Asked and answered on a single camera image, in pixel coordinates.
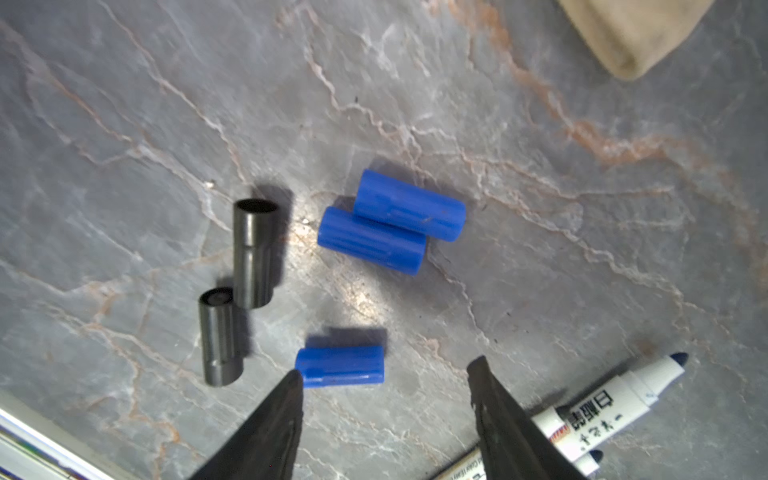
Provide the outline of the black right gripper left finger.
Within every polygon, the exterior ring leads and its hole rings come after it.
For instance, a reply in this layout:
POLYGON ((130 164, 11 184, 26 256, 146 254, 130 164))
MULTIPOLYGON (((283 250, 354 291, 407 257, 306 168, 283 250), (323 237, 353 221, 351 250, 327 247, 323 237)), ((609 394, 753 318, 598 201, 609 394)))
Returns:
POLYGON ((303 426, 303 377, 288 372, 194 479, 290 479, 303 426))

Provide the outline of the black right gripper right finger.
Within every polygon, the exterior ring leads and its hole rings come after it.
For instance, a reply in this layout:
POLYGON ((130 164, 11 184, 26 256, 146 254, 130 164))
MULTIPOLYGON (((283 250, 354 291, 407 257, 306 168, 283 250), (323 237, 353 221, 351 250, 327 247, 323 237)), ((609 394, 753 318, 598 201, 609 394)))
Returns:
POLYGON ((467 367, 479 446, 489 479, 583 480, 480 356, 467 367))

